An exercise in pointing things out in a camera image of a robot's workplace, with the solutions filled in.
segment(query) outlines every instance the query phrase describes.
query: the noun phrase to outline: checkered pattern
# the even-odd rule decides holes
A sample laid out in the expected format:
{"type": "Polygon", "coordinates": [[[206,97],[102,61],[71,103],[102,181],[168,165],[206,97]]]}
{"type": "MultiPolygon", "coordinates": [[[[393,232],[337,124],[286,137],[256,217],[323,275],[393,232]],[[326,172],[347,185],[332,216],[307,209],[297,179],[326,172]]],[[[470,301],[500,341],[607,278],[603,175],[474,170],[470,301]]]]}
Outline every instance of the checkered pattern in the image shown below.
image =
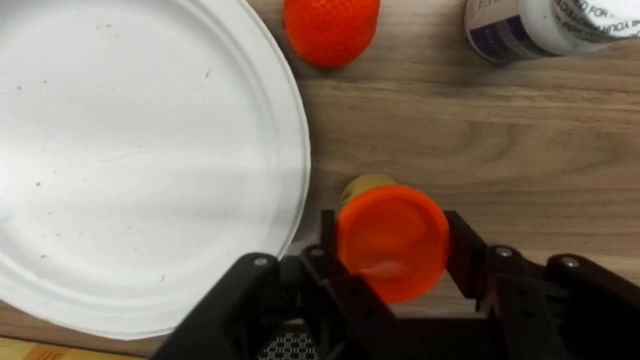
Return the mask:
{"type": "Polygon", "coordinates": [[[258,359],[318,360],[318,356],[316,355],[316,346],[307,333],[285,332],[269,344],[258,359]]]}

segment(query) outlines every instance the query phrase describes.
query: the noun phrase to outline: bottle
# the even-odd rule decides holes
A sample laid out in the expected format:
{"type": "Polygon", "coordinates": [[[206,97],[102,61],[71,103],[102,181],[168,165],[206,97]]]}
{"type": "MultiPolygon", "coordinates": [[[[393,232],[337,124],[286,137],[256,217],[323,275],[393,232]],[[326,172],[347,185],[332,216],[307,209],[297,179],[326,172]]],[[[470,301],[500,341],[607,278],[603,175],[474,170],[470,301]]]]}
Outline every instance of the bottle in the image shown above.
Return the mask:
{"type": "Polygon", "coordinates": [[[640,37],[640,0],[468,0],[465,29],[496,63],[587,54],[640,37]]]}

